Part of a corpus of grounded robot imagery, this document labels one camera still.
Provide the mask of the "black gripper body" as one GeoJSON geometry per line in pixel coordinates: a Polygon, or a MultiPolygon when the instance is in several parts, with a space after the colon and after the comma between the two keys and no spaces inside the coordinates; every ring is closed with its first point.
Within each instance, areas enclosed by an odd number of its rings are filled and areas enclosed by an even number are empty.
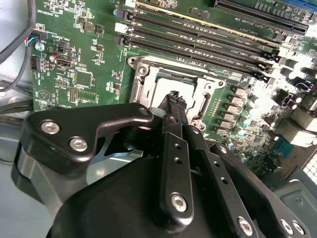
{"type": "MultiPolygon", "coordinates": [[[[154,221],[159,162],[137,159],[72,195],[58,211],[51,238],[171,238],[154,221]]],[[[178,238],[228,238],[218,203],[201,175],[191,174],[194,219],[178,238]]]]}

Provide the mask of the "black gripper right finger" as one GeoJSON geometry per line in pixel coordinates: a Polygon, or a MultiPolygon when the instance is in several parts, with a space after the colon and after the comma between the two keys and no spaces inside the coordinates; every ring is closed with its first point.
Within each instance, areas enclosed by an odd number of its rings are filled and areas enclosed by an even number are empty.
{"type": "Polygon", "coordinates": [[[224,238],[308,238],[304,223],[221,143],[208,147],[201,132],[185,125],[193,163],[211,185],[224,238]]]}

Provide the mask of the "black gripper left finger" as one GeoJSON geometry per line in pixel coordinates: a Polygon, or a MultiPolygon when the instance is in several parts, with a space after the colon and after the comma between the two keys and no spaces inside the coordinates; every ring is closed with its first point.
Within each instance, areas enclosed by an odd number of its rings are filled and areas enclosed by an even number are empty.
{"type": "Polygon", "coordinates": [[[38,195],[54,219],[72,195],[137,159],[159,162],[153,218],[189,224],[194,217],[186,103],[166,95],[155,115],[138,103],[36,112],[24,121],[15,161],[18,188],[38,195]]]}

